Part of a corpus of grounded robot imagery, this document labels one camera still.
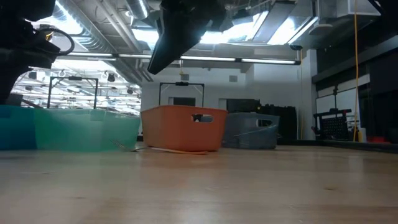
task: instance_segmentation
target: yellow cable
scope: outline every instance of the yellow cable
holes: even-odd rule
[[[304,129],[304,115],[303,115],[303,49],[300,51],[301,54],[301,136],[300,139],[303,140],[303,129]]]
[[[356,119],[358,107],[358,79],[359,79],[359,60],[358,60],[358,22],[357,22],[357,6],[358,0],[354,0],[354,28],[355,28],[355,66],[356,66],[356,94],[355,94],[355,114],[354,114],[354,140],[356,139]]]

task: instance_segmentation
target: gray basket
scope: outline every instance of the gray basket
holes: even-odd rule
[[[270,125],[259,127],[260,121]],[[223,147],[239,149],[275,149],[279,117],[255,113],[232,113],[227,115]]]

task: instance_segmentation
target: ceiling pipe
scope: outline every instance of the ceiling pipe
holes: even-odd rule
[[[58,21],[66,21],[68,13],[72,19],[83,28],[83,33],[79,37],[73,39],[84,46],[90,52],[109,52],[116,53],[116,48],[109,42],[109,40],[98,30],[98,28],[90,21],[86,14],[71,0],[57,0],[53,17]],[[140,84],[142,77],[138,73],[132,73],[131,68],[123,59],[106,62],[114,66],[121,72],[121,75],[130,83]]]
[[[125,24],[125,21],[120,17],[118,12],[116,12],[115,8],[109,2],[109,0],[96,0],[98,7],[104,12],[106,18],[111,23],[111,25],[116,29],[118,34],[122,37],[122,39],[127,43],[130,50],[133,52],[142,52],[141,45],[132,33],[132,30]],[[134,67],[137,72],[144,77],[148,82],[153,82],[151,77],[148,77],[143,72],[143,67],[138,66],[140,64],[140,60],[136,60],[136,66]]]
[[[146,0],[126,0],[127,8],[135,19],[143,20],[149,15],[149,5]]]

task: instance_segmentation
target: metal stand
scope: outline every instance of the metal stand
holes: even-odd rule
[[[57,83],[52,86],[52,80],[59,79]],[[50,86],[49,86],[49,99],[47,101],[47,108],[50,108],[50,100],[51,100],[51,91],[53,87],[56,87],[57,84],[66,78],[62,77],[50,77]],[[68,77],[68,80],[71,81],[82,81],[82,80],[94,80],[95,81],[95,92],[94,92],[94,109],[97,108],[97,91],[98,91],[98,79],[97,78],[82,78],[82,77]]]
[[[188,82],[160,83],[159,84],[159,106],[160,106],[160,98],[162,96],[162,85],[176,85],[176,86],[200,85],[203,88],[203,92],[201,94],[201,107],[205,107],[205,84],[188,83]]]

